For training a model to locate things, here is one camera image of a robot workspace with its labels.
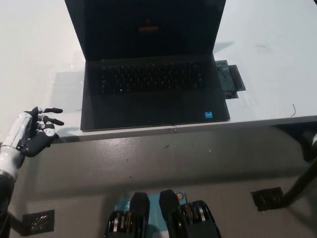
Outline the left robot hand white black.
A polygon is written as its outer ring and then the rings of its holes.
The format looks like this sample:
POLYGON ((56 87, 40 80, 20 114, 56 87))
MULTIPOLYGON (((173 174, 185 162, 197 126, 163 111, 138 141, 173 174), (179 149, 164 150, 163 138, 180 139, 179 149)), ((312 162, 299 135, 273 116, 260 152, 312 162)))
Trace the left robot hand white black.
POLYGON ((11 147, 26 157, 35 157, 54 140, 59 138, 55 126, 64 122, 47 116, 47 113, 61 114, 63 109, 34 107, 22 112, 14 121, 3 146, 11 147))

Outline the right robot hand black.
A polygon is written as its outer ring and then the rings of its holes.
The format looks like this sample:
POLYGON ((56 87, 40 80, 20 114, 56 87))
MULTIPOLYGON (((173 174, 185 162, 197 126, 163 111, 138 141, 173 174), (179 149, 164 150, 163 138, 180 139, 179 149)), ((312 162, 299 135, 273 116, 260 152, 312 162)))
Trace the right robot hand black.
POLYGON ((317 133, 306 130, 301 139, 304 160, 312 162, 317 156, 317 133))

